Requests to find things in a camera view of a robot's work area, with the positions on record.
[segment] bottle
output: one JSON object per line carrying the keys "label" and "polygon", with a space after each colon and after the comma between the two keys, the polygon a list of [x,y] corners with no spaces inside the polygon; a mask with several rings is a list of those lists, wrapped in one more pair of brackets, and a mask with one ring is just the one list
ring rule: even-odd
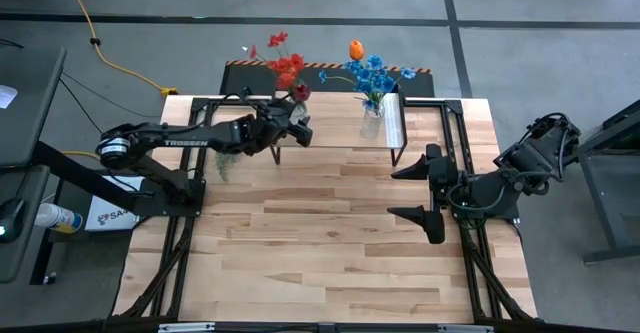
{"label": "bottle", "polygon": [[55,204],[42,203],[38,208],[35,225],[71,234],[82,227],[82,216]]}

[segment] wooden table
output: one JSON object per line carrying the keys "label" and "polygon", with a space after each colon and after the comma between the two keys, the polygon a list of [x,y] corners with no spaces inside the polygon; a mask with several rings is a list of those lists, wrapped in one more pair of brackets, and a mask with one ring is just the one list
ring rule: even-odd
{"label": "wooden table", "polygon": [[[186,124],[192,98],[168,97],[162,120]],[[489,104],[462,104],[476,172],[491,171],[500,152]],[[427,143],[444,145],[436,109],[406,108],[405,117],[408,146],[398,169],[413,164]],[[285,154],[279,166],[269,150],[243,156],[227,183],[215,154],[207,155],[205,208],[196,221],[180,320],[472,321],[460,235],[449,213],[446,241],[431,245],[420,227],[386,212],[428,205],[426,182],[391,180],[389,153],[379,149],[286,148]],[[178,167],[180,155],[153,154],[169,168]],[[134,232],[114,314],[129,308],[156,273],[166,225],[166,218],[152,218]],[[535,315],[518,236],[502,221],[490,220],[486,230],[497,276]],[[484,279],[478,282],[489,312]]]}

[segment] yellow black hazard tape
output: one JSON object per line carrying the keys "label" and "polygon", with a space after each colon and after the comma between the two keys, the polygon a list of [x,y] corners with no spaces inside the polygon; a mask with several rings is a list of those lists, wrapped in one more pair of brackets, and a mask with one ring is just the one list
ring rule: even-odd
{"label": "yellow black hazard tape", "polygon": [[[259,60],[235,60],[235,61],[227,61],[225,64],[227,66],[231,65],[242,65],[242,66],[263,66],[266,65],[265,62]],[[305,68],[342,68],[342,64],[335,63],[305,63]],[[402,67],[395,66],[387,66],[386,70],[391,72],[399,72]],[[414,68],[417,73],[431,74],[431,69],[428,68]]]}

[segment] gray floor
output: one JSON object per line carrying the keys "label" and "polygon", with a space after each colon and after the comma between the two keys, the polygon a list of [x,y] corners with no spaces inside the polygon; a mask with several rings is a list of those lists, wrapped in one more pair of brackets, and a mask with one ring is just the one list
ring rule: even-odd
{"label": "gray floor", "polygon": [[[92,13],[224,17],[446,19],[443,0],[85,0]],[[502,21],[638,21],[640,0],[454,0],[459,19]],[[0,9],[78,13],[73,0],[0,0]],[[290,46],[311,61],[341,62],[358,38],[398,65],[431,67],[439,97],[460,97],[446,27],[98,24],[111,59],[182,92],[215,93],[224,62],[240,49],[264,45],[267,35],[289,31]],[[502,148],[527,124],[563,111],[583,131],[638,99],[637,30],[462,29],[474,97],[491,103]],[[144,114],[159,114],[162,99],[148,85],[105,67],[88,43],[83,23],[0,21],[0,36],[27,47],[64,46],[65,70],[90,87]],[[136,117],[105,105],[71,85],[102,128]],[[68,93],[56,94],[43,138],[59,149],[93,150],[98,135]],[[83,161],[88,165],[95,164]],[[545,197],[519,203],[532,289],[541,318],[550,322],[639,330],[640,259],[585,267],[581,256],[605,248],[582,172]],[[26,287],[0,286],[0,325],[88,320],[109,313],[126,241],[59,247],[60,280]]]}

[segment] paper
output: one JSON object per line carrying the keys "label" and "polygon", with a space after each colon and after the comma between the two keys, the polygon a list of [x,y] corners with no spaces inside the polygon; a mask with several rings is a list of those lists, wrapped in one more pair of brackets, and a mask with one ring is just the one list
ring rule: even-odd
{"label": "paper", "polygon": [[17,95],[18,91],[14,88],[0,85],[0,108],[7,109]]}
{"label": "paper", "polygon": [[[111,177],[104,178],[126,191],[131,191],[131,188],[114,181]],[[142,184],[142,177],[117,176],[117,178],[125,183],[131,184],[136,189],[140,189],[140,184]],[[133,213],[94,196],[91,200],[87,224],[84,229],[87,231],[126,230],[133,228],[138,220],[139,217]]]}

